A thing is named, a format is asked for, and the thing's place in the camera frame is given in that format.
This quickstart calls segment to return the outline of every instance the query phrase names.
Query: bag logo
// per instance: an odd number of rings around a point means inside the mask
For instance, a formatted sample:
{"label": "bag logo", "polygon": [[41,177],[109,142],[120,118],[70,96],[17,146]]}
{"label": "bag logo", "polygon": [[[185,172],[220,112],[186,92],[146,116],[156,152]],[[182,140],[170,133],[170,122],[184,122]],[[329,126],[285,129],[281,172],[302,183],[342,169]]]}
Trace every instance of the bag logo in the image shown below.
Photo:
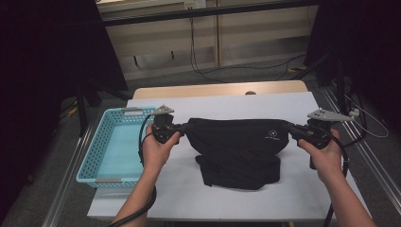
{"label": "bag logo", "polygon": [[270,130],[265,139],[280,140],[280,138],[277,138],[277,135],[278,132],[276,130]]}

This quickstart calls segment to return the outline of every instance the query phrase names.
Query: black waist bag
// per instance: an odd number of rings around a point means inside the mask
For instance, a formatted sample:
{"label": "black waist bag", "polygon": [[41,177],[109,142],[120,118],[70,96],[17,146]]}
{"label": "black waist bag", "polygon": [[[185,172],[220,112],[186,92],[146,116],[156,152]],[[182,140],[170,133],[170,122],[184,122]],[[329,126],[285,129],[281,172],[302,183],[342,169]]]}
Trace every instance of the black waist bag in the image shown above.
{"label": "black waist bag", "polygon": [[186,133],[203,182],[228,188],[260,189],[280,180],[280,158],[288,144],[284,120],[208,120],[191,118]]}

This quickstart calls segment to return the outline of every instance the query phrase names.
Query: white table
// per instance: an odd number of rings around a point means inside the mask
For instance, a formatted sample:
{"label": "white table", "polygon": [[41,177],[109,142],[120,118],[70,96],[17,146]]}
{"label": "white table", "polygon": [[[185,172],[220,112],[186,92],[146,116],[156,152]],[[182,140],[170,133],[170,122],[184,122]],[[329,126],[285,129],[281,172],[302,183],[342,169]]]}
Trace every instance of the white table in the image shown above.
{"label": "white table", "polygon": [[[173,108],[174,123],[190,117],[210,119],[276,118],[305,124],[307,114],[318,109],[309,92],[257,96],[201,96],[135,99],[128,106]],[[330,204],[317,172],[309,168],[309,155],[290,139],[278,156],[281,180],[258,191],[243,191],[203,184],[198,153],[186,137],[171,151],[156,184],[158,197],[149,218],[164,220],[283,221],[324,219]],[[366,207],[351,174],[348,183]],[[88,216],[113,218],[130,188],[99,188]]]}

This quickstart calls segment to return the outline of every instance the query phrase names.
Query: finger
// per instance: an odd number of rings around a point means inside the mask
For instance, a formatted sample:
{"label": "finger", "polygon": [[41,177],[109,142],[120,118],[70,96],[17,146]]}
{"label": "finger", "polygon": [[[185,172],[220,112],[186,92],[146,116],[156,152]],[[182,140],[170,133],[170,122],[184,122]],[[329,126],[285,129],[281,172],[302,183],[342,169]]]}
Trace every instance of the finger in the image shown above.
{"label": "finger", "polygon": [[331,134],[334,135],[334,137],[340,139],[340,132],[334,129],[331,129]]}
{"label": "finger", "polygon": [[152,133],[151,127],[153,126],[153,123],[148,124],[147,126],[147,134]]}
{"label": "finger", "polygon": [[175,132],[170,139],[167,140],[167,142],[165,143],[165,145],[168,148],[172,148],[175,144],[177,144],[178,140],[180,139],[180,133],[179,132]]}
{"label": "finger", "polygon": [[314,156],[315,154],[316,154],[316,152],[319,152],[319,150],[315,147],[315,146],[313,146],[312,144],[310,144],[310,143],[307,143],[305,140],[303,140],[303,139],[300,139],[299,141],[298,141],[298,145],[302,148],[302,149],[304,149],[306,152],[308,152],[311,156]]}

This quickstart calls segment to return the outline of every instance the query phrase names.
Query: blue plastic basket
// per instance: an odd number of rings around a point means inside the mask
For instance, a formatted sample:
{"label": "blue plastic basket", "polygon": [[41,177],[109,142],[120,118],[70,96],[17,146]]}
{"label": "blue plastic basket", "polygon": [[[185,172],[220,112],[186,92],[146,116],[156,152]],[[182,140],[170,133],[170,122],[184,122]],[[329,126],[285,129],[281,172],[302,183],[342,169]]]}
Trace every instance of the blue plastic basket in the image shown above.
{"label": "blue plastic basket", "polygon": [[91,187],[134,186],[143,171],[138,156],[139,131],[154,109],[107,110],[79,168],[77,181]]}

